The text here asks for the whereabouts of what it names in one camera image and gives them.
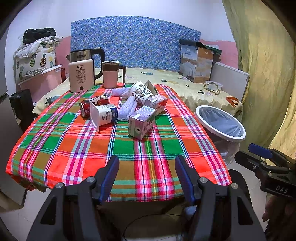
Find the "right hand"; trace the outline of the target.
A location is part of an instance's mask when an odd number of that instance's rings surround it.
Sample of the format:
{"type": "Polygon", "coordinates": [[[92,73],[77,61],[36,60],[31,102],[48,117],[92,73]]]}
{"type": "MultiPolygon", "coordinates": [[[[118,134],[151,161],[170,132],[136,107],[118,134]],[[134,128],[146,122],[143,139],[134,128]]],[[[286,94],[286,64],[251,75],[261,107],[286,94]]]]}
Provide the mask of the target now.
{"type": "Polygon", "coordinates": [[[262,221],[267,221],[267,230],[280,233],[295,231],[295,199],[271,196],[265,206],[262,221]]]}

